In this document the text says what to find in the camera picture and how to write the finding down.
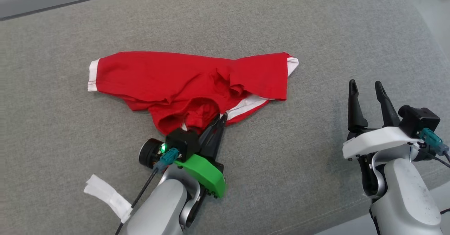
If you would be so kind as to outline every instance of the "green led light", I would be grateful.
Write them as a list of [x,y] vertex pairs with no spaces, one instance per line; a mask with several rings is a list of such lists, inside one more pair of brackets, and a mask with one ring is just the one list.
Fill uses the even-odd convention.
[[162,144],[161,145],[161,153],[165,153],[166,152],[166,144]]

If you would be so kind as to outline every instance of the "camera lens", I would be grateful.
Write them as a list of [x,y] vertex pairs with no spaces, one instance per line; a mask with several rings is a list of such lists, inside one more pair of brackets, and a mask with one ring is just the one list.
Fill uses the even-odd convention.
[[163,142],[157,139],[147,140],[139,152],[139,163],[153,169],[153,165],[158,162],[161,156],[160,148],[162,144]]

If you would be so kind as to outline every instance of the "red cloth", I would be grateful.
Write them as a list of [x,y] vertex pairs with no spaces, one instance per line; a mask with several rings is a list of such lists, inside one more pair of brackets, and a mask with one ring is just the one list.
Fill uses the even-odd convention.
[[204,129],[217,113],[241,106],[250,94],[260,96],[252,97],[261,104],[241,108],[229,124],[263,107],[267,99],[286,100],[289,58],[285,52],[237,60],[120,52],[91,63],[88,90],[120,97],[131,110],[147,109],[164,134],[183,123]]

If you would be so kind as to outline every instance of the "robotic arm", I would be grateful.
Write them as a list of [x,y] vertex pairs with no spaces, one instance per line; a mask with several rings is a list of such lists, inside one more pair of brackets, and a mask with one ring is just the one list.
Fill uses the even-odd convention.
[[350,161],[358,160],[378,235],[442,235],[439,209],[411,163],[436,154],[448,156],[448,147],[434,134],[440,118],[427,108],[405,105],[399,110],[400,121],[381,82],[375,89],[384,121],[381,129],[367,128],[356,83],[350,81],[350,133],[342,153]]

